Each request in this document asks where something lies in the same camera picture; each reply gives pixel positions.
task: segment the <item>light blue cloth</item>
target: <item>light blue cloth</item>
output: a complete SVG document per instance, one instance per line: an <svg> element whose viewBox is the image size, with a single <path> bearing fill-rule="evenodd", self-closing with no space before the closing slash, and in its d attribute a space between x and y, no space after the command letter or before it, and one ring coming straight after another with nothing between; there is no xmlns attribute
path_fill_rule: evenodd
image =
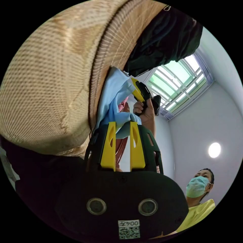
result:
<svg viewBox="0 0 243 243"><path fill-rule="evenodd" d="M116 122L116 138L119 139L130 135L129 121L141 125L138 116L129 112L119 112L118 109L118 105L134 90L135 87L129 82L128 76L116 67L110 69L100 97L97 123L93 132L101 125Z"/></svg>

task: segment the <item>round light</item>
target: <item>round light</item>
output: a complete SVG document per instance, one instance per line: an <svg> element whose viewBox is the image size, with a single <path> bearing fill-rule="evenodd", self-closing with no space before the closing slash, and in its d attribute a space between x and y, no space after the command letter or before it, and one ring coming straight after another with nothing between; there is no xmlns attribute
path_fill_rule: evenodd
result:
<svg viewBox="0 0 243 243"><path fill-rule="evenodd" d="M211 158L216 158L219 156L221 152L221 146L219 143L212 143L210 146L209 146L209 149L208 149L208 154Z"/></svg>

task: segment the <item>hand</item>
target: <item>hand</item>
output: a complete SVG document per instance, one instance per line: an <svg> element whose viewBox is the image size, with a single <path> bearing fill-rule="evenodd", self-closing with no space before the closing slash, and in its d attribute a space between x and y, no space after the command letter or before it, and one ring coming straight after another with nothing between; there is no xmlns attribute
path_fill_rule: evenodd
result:
<svg viewBox="0 0 243 243"><path fill-rule="evenodd" d="M142 113L144 104L138 101L133 106L133 113ZM141 123L144 127L149 129L153 136L155 136L155 114L151 99L147 100L147 108L142 115L140 115Z"/></svg>

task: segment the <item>yellow shirt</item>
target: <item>yellow shirt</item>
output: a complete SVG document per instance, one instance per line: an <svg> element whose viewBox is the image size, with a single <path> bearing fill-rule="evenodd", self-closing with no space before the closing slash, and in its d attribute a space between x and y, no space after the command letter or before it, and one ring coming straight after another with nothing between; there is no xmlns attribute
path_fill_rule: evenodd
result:
<svg viewBox="0 0 243 243"><path fill-rule="evenodd" d="M177 232L183 231L206 218L215 208L213 199L209 199L203 204L189 208L189 212L182 222Z"/></svg>

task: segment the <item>fingers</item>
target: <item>fingers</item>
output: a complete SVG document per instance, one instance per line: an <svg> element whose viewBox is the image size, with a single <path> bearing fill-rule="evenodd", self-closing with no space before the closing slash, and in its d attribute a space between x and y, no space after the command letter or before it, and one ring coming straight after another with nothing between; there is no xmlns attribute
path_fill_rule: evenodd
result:
<svg viewBox="0 0 243 243"><path fill-rule="evenodd" d="M144 104L140 101L136 102L133 106L133 113L142 113Z"/></svg>
<svg viewBox="0 0 243 243"><path fill-rule="evenodd" d="M133 113L139 113L139 114L141 114L142 111L139 108L134 108L133 109Z"/></svg>
<svg viewBox="0 0 243 243"><path fill-rule="evenodd" d="M148 100L147 100L147 106L148 106L148 108L150 108L150 109L152 109L152 110L154 109L154 108L153 108L153 104L152 104L152 100L151 100L151 99L148 99Z"/></svg>

